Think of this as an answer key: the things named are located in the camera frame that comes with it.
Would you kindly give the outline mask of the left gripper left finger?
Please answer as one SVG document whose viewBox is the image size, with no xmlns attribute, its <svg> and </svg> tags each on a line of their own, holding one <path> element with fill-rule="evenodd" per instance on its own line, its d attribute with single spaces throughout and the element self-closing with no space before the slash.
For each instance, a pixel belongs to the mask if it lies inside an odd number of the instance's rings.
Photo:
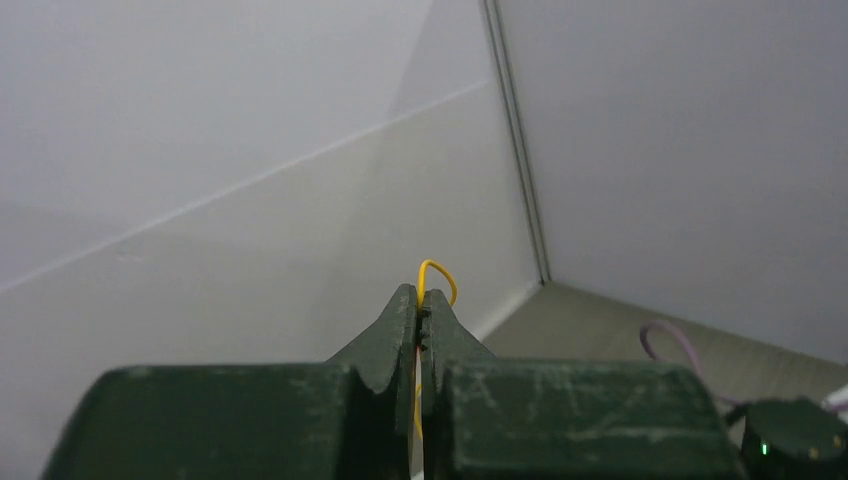
<svg viewBox="0 0 848 480">
<path fill-rule="evenodd" d="M 318 363 L 139 365 L 100 376 L 46 479 L 406 479 L 416 291 Z"/>
</svg>

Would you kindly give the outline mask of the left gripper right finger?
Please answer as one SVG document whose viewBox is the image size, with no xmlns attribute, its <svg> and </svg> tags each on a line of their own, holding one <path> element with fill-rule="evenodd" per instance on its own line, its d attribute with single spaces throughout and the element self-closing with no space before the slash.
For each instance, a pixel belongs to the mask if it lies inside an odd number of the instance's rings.
<svg viewBox="0 0 848 480">
<path fill-rule="evenodd" d="M 500 358 L 433 289 L 420 307 L 428 479 L 743 479 L 703 383 L 645 361 Z"/>
</svg>

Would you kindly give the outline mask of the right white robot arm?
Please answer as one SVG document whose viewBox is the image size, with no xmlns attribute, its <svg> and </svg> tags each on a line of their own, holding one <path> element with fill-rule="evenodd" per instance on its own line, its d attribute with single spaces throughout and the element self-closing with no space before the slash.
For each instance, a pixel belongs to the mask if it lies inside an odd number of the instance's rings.
<svg viewBox="0 0 848 480">
<path fill-rule="evenodd" d="M 847 477 L 847 423 L 838 412 L 804 397 L 764 399 L 723 420 L 744 424 L 739 455 L 750 479 L 838 480 Z"/>
</svg>

